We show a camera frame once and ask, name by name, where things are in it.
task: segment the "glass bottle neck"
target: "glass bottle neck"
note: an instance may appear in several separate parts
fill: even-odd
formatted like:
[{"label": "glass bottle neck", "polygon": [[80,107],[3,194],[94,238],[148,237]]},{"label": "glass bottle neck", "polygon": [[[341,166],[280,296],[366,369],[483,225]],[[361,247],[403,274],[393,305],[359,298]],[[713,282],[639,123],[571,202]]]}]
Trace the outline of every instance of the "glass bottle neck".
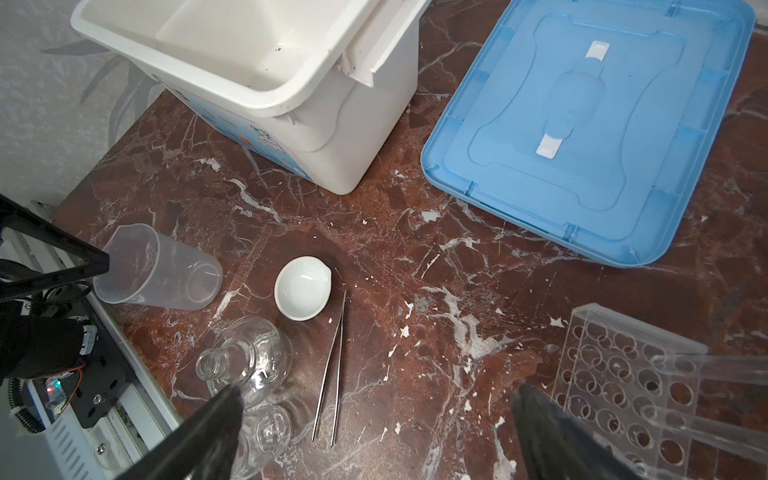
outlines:
[{"label": "glass bottle neck", "polygon": [[205,381],[237,382],[253,374],[253,345],[236,339],[218,348],[206,349],[197,359],[197,376]]}]

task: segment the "clear plastic measuring cup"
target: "clear plastic measuring cup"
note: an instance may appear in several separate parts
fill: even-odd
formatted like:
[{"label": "clear plastic measuring cup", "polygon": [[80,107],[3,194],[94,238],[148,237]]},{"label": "clear plastic measuring cup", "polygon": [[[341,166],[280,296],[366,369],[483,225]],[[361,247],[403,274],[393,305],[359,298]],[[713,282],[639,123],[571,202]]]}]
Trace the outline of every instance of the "clear plastic measuring cup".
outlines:
[{"label": "clear plastic measuring cup", "polygon": [[218,260],[145,223],[119,226],[104,251],[109,272],[94,278],[94,290],[106,303],[198,310],[221,288]]}]

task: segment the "metal tweezers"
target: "metal tweezers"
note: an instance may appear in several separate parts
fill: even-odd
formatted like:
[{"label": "metal tweezers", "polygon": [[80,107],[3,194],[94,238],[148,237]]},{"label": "metal tweezers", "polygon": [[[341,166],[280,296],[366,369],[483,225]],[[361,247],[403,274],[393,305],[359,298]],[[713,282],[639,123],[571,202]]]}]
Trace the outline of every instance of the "metal tweezers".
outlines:
[{"label": "metal tweezers", "polygon": [[326,360],[326,371],[323,373],[323,383],[320,385],[320,396],[317,399],[317,411],[315,412],[315,425],[312,428],[312,441],[315,441],[317,435],[317,427],[319,426],[320,418],[320,405],[323,403],[323,393],[326,390],[326,378],[328,377],[328,368],[331,365],[331,356],[333,355],[333,347],[336,345],[336,338],[339,339],[339,362],[336,370],[336,407],[333,410],[333,433],[331,433],[331,445],[336,441],[336,424],[339,422],[339,391],[341,390],[341,355],[344,347],[344,309],[346,307],[346,290],[344,290],[344,299],[341,303],[341,314],[339,315],[339,322],[336,324],[336,332],[333,334],[333,340],[331,340],[331,349],[328,352],[328,359]]}]

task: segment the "gray patterned wallpaper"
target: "gray patterned wallpaper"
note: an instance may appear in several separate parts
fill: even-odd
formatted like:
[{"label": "gray patterned wallpaper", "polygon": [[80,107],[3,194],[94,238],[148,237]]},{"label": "gray patterned wallpaper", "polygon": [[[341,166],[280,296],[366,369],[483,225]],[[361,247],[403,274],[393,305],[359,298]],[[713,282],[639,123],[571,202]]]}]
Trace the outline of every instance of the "gray patterned wallpaper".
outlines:
[{"label": "gray patterned wallpaper", "polygon": [[0,192],[56,205],[162,87],[69,25],[78,0],[0,2]]}]

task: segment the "black metal bracket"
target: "black metal bracket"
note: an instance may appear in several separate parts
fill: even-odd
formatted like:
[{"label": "black metal bracket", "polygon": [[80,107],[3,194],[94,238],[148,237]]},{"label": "black metal bracket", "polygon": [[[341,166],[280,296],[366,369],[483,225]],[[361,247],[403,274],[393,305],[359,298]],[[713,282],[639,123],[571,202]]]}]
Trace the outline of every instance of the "black metal bracket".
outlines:
[{"label": "black metal bracket", "polygon": [[0,282],[0,302],[31,295],[41,290],[85,280],[109,271],[109,254],[51,225],[13,200],[0,194],[0,232],[11,228],[85,261],[58,272]]},{"label": "black metal bracket", "polygon": [[70,407],[78,417],[80,426],[89,429],[109,413],[134,381],[135,373],[88,299],[77,301],[68,315],[87,316],[91,319],[89,323],[96,326],[98,331],[94,348],[85,357],[87,363],[82,370],[80,386],[76,372],[61,380],[64,391],[72,395]]}]

